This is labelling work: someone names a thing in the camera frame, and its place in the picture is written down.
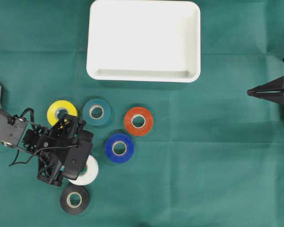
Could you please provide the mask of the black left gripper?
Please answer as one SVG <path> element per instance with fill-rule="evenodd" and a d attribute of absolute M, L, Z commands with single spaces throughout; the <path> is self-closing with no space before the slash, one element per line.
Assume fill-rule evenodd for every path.
<path fill-rule="evenodd" d="M 57 150 L 69 148 L 69 142 L 86 140 L 85 125 L 82 118 L 64 114 L 50 129 L 40 125 L 28 129 L 22 143 L 30 157 L 22 163 L 38 157 L 37 180 L 61 187 L 63 175 L 60 169 L 65 158 Z"/>

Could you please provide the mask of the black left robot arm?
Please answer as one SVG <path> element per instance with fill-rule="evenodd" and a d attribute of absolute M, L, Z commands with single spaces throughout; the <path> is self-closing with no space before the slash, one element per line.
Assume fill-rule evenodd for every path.
<path fill-rule="evenodd" d="M 93 134 L 84 130 L 86 122 L 64 114 L 53 127 L 36 124 L 34 110 L 25 109 L 21 115 L 10 115 L 1 106 L 0 141 L 37 157 L 37 179 L 60 187 L 63 178 L 77 180 L 92 150 Z"/>

